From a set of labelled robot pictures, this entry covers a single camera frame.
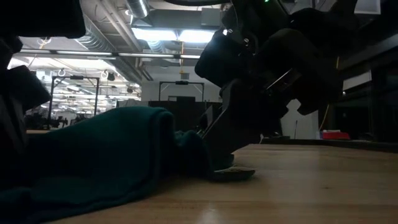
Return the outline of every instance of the ceiling light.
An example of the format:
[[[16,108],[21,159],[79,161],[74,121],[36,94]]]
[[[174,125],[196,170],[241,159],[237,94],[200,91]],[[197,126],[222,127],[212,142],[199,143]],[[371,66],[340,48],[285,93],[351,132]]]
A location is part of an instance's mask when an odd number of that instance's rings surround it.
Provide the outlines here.
[[[66,54],[66,55],[112,56],[112,53],[110,52],[80,52],[80,51],[58,50],[57,53]]]
[[[208,43],[214,35],[214,31],[206,30],[184,30],[179,40],[188,43]]]
[[[91,111],[78,111],[78,114],[91,114]]]
[[[119,53],[122,57],[174,58],[172,54]]]
[[[67,100],[62,100],[62,99],[53,99],[53,102],[67,102]]]
[[[181,55],[182,59],[199,59],[200,55]]]
[[[59,80],[58,78],[57,79],[55,79],[55,81],[56,82],[61,82],[62,84],[65,84],[65,85],[69,85],[69,83],[67,82],[67,81],[65,81],[65,80]]]
[[[97,58],[95,60],[88,60],[88,59],[72,59],[72,58],[62,58],[59,59],[63,63],[66,63],[70,65],[71,67],[78,68],[78,71],[72,71],[72,72],[77,72],[77,73],[99,73],[101,71],[99,70],[111,70],[113,66],[110,64],[106,63],[104,59],[106,58],[109,60],[110,57],[102,57],[102,58]]]
[[[75,90],[75,91],[79,91],[80,90],[78,87],[75,87],[75,86],[67,86],[67,88],[71,89],[71,90]]]
[[[66,90],[54,90],[55,93],[63,93],[63,94],[72,94],[71,91],[66,91]]]
[[[75,96],[75,97],[80,97],[84,99],[95,99],[95,95],[83,95],[83,94],[64,94],[64,93],[54,93],[53,96],[55,97],[60,97],[60,96]],[[98,95],[98,100],[105,100],[106,95]],[[137,98],[137,95],[109,95],[111,98]]]
[[[90,60],[116,60],[116,57],[99,57],[99,56],[87,56]]]
[[[79,87],[86,87],[86,88],[96,88],[96,85],[79,85]],[[100,85],[100,88],[117,88],[114,85]]]
[[[49,50],[22,49],[19,53],[28,53],[28,54],[51,54],[51,51],[49,51]]]
[[[132,28],[134,35],[137,39],[146,41],[156,41],[156,40],[177,40],[175,32],[172,30],[162,30],[162,29],[138,29]]]
[[[89,93],[89,94],[92,94],[92,95],[95,95],[95,93],[93,93],[92,91],[88,91],[88,90],[85,90],[85,89],[81,89],[82,91],[85,91],[86,93]]]
[[[83,105],[88,105],[88,103],[86,101],[84,101],[84,100],[79,100],[78,102],[83,104]]]

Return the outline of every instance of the dark green towel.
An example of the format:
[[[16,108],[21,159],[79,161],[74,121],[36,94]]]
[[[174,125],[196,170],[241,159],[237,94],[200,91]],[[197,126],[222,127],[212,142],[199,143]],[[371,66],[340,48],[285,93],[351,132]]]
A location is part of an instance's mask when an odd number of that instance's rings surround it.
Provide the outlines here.
[[[37,223],[117,206],[148,196],[168,174],[209,177],[213,169],[201,138],[174,133],[168,111],[117,108],[33,138],[8,172],[14,184],[0,192],[0,223]]]

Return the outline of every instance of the wall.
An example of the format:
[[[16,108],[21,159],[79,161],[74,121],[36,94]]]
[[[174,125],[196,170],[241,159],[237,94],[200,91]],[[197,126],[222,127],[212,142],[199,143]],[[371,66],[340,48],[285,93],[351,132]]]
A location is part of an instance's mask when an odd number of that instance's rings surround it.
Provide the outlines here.
[[[176,85],[173,83],[164,83],[161,87],[162,94],[161,101],[167,101],[169,96],[194,96],[197,102],[201,101],[201,93],[191,84],[189,85]],[[159,100],[159,82],[146,82],[141,86],[141,101],[158,101]],[[205,84],[205,101],[220,102],[219,98],[220,88],[211,83]]]
[[[316,139],[318,132],[318,111],[306,116],[297,112],[300,107],[298,100],[292,100],[287,105],[289,112],[280,120],[284,136],[291,139]]]

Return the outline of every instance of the wooden table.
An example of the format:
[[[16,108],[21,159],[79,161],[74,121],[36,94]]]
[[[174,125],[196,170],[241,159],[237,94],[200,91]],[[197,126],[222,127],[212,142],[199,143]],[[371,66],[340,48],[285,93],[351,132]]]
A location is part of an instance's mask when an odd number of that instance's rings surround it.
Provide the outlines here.
[[[398,223],[398,154],[250,145],[247,182],[172,179],[148,199],[56,223]]]
[[[26,134],[45,134],[47,132],[49,132],[49,130],[26,130]]]

